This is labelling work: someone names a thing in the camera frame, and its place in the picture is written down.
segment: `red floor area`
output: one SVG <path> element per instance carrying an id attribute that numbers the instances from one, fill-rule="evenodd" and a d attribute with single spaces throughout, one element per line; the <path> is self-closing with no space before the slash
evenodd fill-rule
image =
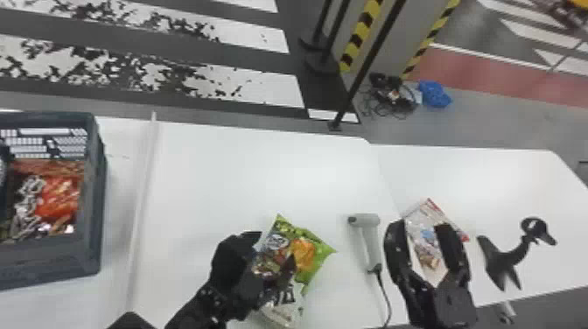
<path id="1" fill-rule="evenodd" d="M 549 73 L 493 59 L 430 48 L 410 76 L 444 86 L 588 108 L 588 77 Z"/>

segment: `snack bag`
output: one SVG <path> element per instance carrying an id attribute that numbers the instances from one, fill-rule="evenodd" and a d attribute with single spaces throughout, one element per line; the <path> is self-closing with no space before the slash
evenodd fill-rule
<path id="1" fill-rule="evenodd" d="M 81 161 L 13 160 L 8 222 L 0 227 L 3 243 L 73 233 L 83 172 Z"/>
<path id="2" fill-rule="evenodd" d="M 435 234 L 435 226 L 450 224 L 462 242 L 468 242 L 470 238 L 431 199 L 408 211 L 403 218 L 406 222 L 406 232 L 423 267 L 423 273 L 427 281 L 437 286 L 445 276 L 447 268 Z"/>
<path id="3" fill-rule="evenodd" d="M 288 257 L 294 255 L 297 272 L 289 289 L 268 302 L 260 312 L 280 327 L 297 327 L 308 284 L 333 252 L 335 249 L 311 231 L 293 226 L 279 214 L 255 260 L 253 271 L 262 276 L 274 275 Z"/>
<path id="4" fill-rule="evenodd" d="M 6 219 L 6 177 L 8 175 L 8 163 L 10 159 L 10 148 L 0 144 L 0 223 Z"/>

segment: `black and white patterned floor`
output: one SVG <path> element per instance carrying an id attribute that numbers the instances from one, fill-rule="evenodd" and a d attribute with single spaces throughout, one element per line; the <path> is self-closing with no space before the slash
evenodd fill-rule
<path id="1" fill-rule="evenodd" d="M 302 1 L 0 0 L 0 89 L 326 119 L 346 91 L 304 67 Z"/>

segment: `black pole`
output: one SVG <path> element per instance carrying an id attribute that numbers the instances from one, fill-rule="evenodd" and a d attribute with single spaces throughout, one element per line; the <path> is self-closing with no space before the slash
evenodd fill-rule
<path id="1" fill-rule="evenodd" d="M 339 112 L 337 113 L 337 116 L 335 116 L 335 119 L 328 123 L 329 130 L 340 130 L 341 120 L 343 120 L 343 116 L 345 115 L 346 110 L 349 108 L 349 105 L 351 105 L 351 103 L 354 101 L 355 94 L 357 94 L 357 91 L 360 89 L 361 83 L 366 78 L 366 75 L 368 75 L 369 68 L 374 63 L 375 56 L 380 51 L 380 48 L 382 48 L 382 45 L 384 44 L 386 37 L 390 33 L 390 30 L 392 30 L 392 26 L 398 19 L 398 16 L 400 15 L 400 11 L 404 7 L 404 4 L 406 4 L 406 0 L 396 0 L 396 2 L 394 3 L 392 10 L 390 10 L 388 17 L 386 17 L 386 22 L 384 22 L 384 25 L 381 27 L 380 33 L 378 33 L 378 36 L 374 41 L 372 49 L 369 50 L 369 53 L 366 56 L 366 60 L 364 60 L 363 65 L 360 68 L 360 71 L 357 73 L 357 77 L 355 78 L 353 85 L 351 86 L 351 88 L 349 88 L 349 94 L 347 94 L 344 106 L 339 109 Z"/>
<path id="2" fill-rule="evenodd" d="M 326 47 L 323 50 L 323 55 L 320 57 L 320 62 L 323 64 L 325 64 L 326 60 L 331 57 L 331 50 L 335 44 L 335 39 L 337 38 L 341 24 L 343 23 L 343 18 L 345 18 L 345 14 L 347 13 L 347 8 L 349 8 L 349 3 L 351 3 L 351 0 L 343 0 L 341 7 L 337 12 L 335 22 L 332 24 L 331 33 L 329 33 L 329 39 L 326 41 Z"/>
<path id="3" fill-rule="evenodd" d="M 300 36 L 302 46 L 308 50 L 322 50 L 325 48 L 325 37 L 323 36 L 323 27 L 325 27 L 326 16 L 329 14 L 333 0 L 325 0 L 323 9 L 320 11 L 317 25 L 313 31 L 307 30 Z"/>
<path id="4" fill-rule="evenodd" d="M 339 72 L 339 64 L 333 59 L 331 50 L 335 44 L 335 39 L 343 23 L 343 18 L 347 13 L 351 0 L 343 0 L 335 21 L 332 23 L 331 32 L 326 41 L 325 49 L 319 54 L 309 54 L 306 56 L 306 65 L 317 74 L 334 75 Z"/>
<path id="5" fill-rule="evenodd" d="M 320 16 L 318 17 L 317 27 L 314 28 L 314 33 L 312 34 L 312 41 L 314 42 L 319 41 L 320 35 L 323 34 L 326 15 L 329 13 L 329 9 L 331 9 L 332 3 L 333 0 L 325 0 L 325 4 L 323 4 L 323 10 L 320 12 Z"/>

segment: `white floor marking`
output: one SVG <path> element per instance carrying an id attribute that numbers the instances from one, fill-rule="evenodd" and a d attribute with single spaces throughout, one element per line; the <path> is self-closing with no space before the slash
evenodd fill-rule
<path id="1" fill-rule="evenodd" d="M 499 11 L 508 15 L 514 15 L 520 18 L 526 18 L 535 22 L 559 27 L 560 29 L 565 29 L 565 26 L 559 24 L 559 22 L 553 17 L 534 10 L 524 9 L 508 3 L 501 3 L 496 0 L 478 0 L 478 2 L 493 11 Z"/>
<path id="2" fill-rule="evenodd" d="M 125 0 L 0 0 L 0 7 L 289 53 L 286 36 L 280 29 L 145 3 Z"/>
<path id="3" fill-rule="evenodd" d="M 459 48 L 459 47 L 455 47 L 455 46 L 452 46 L 452 45 L 441 45 L 441 44 L 435 44 L 435 43 L 433 43 L 430 46 L 431 47 L 434 47 L 434 48 L 437 48 L 437 49 L 448 50 L 450 52 L 464 53 L 466 55 L 472 55 L 472 56 L 476 56 L 476 57 L 481 57 L 483 59 L 498 60 L 498 61 L 505 62 L 505 63 L 508 63 L 508 64 L 520 65 L 522 67 L 532 67 L 532 68 L 538 68 L 540 70 L 549 70 L 550 69 L 549 66 L 545 66 L 545 65 L 530 63 L 530 62 L 526 62 L 524 60 L 510 59 L 508 57 L 491 55 L 491 54 L 485 53 L 485 52 L 476 52 L 476 51 L 473 51 L 473 50 Z"/>
<path id="4" fill-rule="evenodd" d="M 308 116 L 311 119 L 315 119 L 315 120 L 332 120 L 335 118 L 336 115 L 337 115 L 337 112 L 335 112 L 335 111 L 326 111 L 323 109 L 314 109 L 314 108 L 308 109 Z M 360 120 L 357 118 L 357 115 L 355 113 L 345 113 L 343 115 L 342 122 L 344 122 L 344 123 L 359 123 Z"/>
<path id="5" fill-rule="evenodd" d="M 511 22 L 506 19 L 501 19 L 500 21 L 506 25 L 507 28 L 510 29 L 510 31 L 512 31 L 514 34 L 526 39 L 533 39 L 565 48 L 573 48 L 580 41 L 579 38 L 573 38 L 560 33 L 537 29 L 533 26 Z"/>
<path id="6" fill-rule="evenodd" d="M 555 65 L 563 57 L 563 55 L 559 53 L 547 52 L 540 49 L 534 49 L 534 51 L 539 56 L 541 56 L 541 58 L 543 58 L 546 62 L 548 62 L 551 67 Z"/>
<path id="7" fill-rule="evenodd" d="M 235 4 L 245 8 L 257 9 L 259 11 L 277 12 L 276 1 L 274 0 L 213 0 L 219 3 Z"/>
<path id="8" fill-rule="evenodd" d="M 556 64 L 563 56 L 553 52 L 546 52 L 544 50 L 535 49 L 535 52 L 543 57 L 551 65 Z M 588 60 L 568 57 L 557 69 L 560 72 L 567 72 L 571 74 L 580 74 L 588 76 Z"/>
<path id="9" fill-rule="evenodd" d="M 0 77 L 305 108 L 295 75 L 1 34 Z"/>
<path id="10" fill-rule="evenodd" d="M 529 0 L 513 0 L 516 3 L 519 4 L 526 4 L 527 6 L 531 6 L 531 7 L 535 7 L 535 4 Z"/>

